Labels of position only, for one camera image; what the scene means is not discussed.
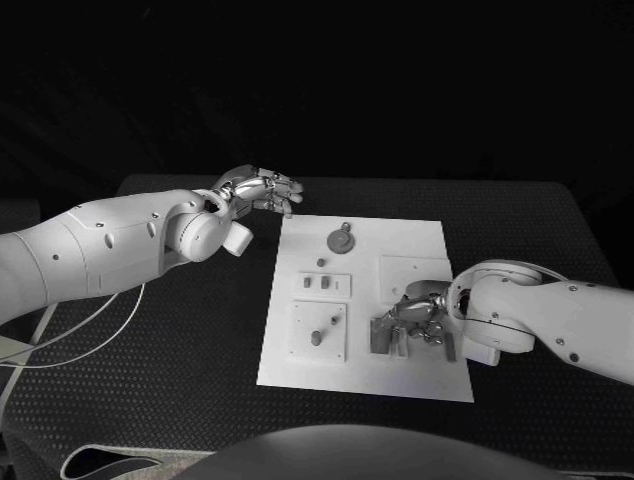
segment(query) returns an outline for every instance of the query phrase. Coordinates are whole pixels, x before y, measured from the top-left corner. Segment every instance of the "textured mat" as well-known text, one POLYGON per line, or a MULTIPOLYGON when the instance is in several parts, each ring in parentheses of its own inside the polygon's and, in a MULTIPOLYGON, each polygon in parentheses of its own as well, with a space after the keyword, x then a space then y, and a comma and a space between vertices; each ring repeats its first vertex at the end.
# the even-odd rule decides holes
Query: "textured mat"
MULTIPOLYGON (((299 180, 301 214, 441 220, 454 273, 505 258, 615 284, 557 184, 299 180)), ((121 193, 208 188, 213 181, 134 176, 121 193)), ((497 367, 469 362, 474 404, 256 386, 281 218, 255 212, 242 223, 255 239, 240 258, 220 251, 175 268, 146 285, 129 327, 95 355, 21 374, 4 425, 18 478, 54 478, 85 444, 216 451, 260 433, 328 423, 433 432, 559 470, 634 473, 634 388, 563 364, 542 345, 503 354, 497 367)), ((121 295, 102 318, 31 362, 89 350, 121 325, 136 293, 121 295)), ((61 304, 44 338, 102 302, 61 304)))

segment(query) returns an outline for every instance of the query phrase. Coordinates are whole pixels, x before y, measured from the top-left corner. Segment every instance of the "dark table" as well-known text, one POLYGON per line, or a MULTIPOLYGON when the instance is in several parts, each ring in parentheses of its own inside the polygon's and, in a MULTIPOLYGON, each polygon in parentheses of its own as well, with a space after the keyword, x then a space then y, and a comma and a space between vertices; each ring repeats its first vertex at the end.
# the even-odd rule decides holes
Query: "dark table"
MULTIPOLYGON (((119 193, 208 188, 214 180, 136 175, 119 193)), ((441 220, 455 274, 504 258, 615 285, 559 184, 299 180, 296 213, 441 220)), ((146 285, 112 343, 79 362, 21 374, 4 424, 18 478, 57 478, 66 456, 87 443, 216 451, 265 432, 328 423, 432 432, 557 470, 634 473, 634 387, 563 364, 539 342, 529 354, 503 354, 497 367, 469 362, 474 404, 256 386, 281 217, 253 212, 240 222, 255 234, 243 256, 220 251, 172 269, 146 285)), ((121 325, 136 295, 138 289, 122 294, 103 317, 31 362, 87 351, 121 325)), ((102 303, 61 304, 43 338, 102 303)))

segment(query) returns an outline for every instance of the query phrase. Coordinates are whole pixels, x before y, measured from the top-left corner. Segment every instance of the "white platform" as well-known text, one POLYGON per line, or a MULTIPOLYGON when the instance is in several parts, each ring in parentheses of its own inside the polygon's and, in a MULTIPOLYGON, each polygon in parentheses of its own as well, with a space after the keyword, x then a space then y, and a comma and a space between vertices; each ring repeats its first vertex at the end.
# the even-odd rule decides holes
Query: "white platform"
MULTIPOLYGON (((456 362, 446 361, 443 347, 429 347, 422 340, 407 339, 407 359, 369 353, 369 320, 380 317, 390 308, 390 304, 381 302, 380 257, 422 259, 410 264, 400 282, 422 279, 451 281, 439 222, 312 215, 295 215, 291 220, 283 219, 256 384, 472 402, 468 369, 461 356, 461 335, 456 331, 452 332, 456 362), (350 223, 356 246, 347 254, 337 255, 328 250, 327 236, 343 222, 350 223), (317 266, 319 258, 325 260, 321 268, 317 266), (433 268, 438 278, 429 278, 429 268, 433 268), (302 295, 301 272, 309 272, 312 276, 309 290, 314 285, 321 288, 318 276, 350 275, 350 298, 343 298, 344 295, 318 297, 314 290, 302 295), (324 305, 324 309, 328 312, 345 306, 343 323, 334 327, 327 314, 308 313, 319 319, 324 316, 319 320, 322 323, 311 323, 309 326, 301 323, 298 328, 292 323, 298 320, 294 310, 302 311, 302 305, 295 307, 295 302, 327 303, 330 305, 324 305), (308 343, 312 329, 324 332, 324 344, 318 347, 308 343), (341 361, 337 355, 343 336, 341 361), (328 349, 317 355, 295 354, 292 347, 296 344, 305 349, 302 352, 309 352, 312 348, 318 350, 321 346, 328 346, 328 349)), ((451 331, 451 325, 442 323, 451 331)))

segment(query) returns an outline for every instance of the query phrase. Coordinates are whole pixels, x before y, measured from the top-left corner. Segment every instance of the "humanoid robot hand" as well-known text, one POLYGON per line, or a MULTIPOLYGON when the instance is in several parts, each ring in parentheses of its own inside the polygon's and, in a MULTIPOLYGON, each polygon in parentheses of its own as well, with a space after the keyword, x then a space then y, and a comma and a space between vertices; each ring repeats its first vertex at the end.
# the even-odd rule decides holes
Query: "humanoid robot hand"
POLYGON ((291 202, 302 201, 302 185, 289 177, 252 165, 229 170, 214 183, 213 191, 234 211, 233 218, 243 217, 253 208, 291 218, 291 202))

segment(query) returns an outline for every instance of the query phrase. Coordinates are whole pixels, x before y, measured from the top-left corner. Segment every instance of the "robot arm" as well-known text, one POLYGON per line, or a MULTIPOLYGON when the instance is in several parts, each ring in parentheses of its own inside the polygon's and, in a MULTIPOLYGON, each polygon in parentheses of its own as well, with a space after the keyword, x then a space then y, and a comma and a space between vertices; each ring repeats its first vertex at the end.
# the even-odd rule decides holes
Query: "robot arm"
POLYGON ((221 246, 239 256, 252 233, 234 219, 249 205, 289 217, 302 187, 250 166, 229 174, 220 189, 97 200, 0 235, 0 325, 53 303, 131 289, 221 246))
POLYGON ((433 316, 445 314, 464 341, 523 353, 537 337, 566 363, 634 385, 634 292, 563 277, 543 282, 540 271, 549 272, 495 260, 461 273, 445 289, 442 282, 416 282, 373 329, 415 320, 428 340, 433 316))

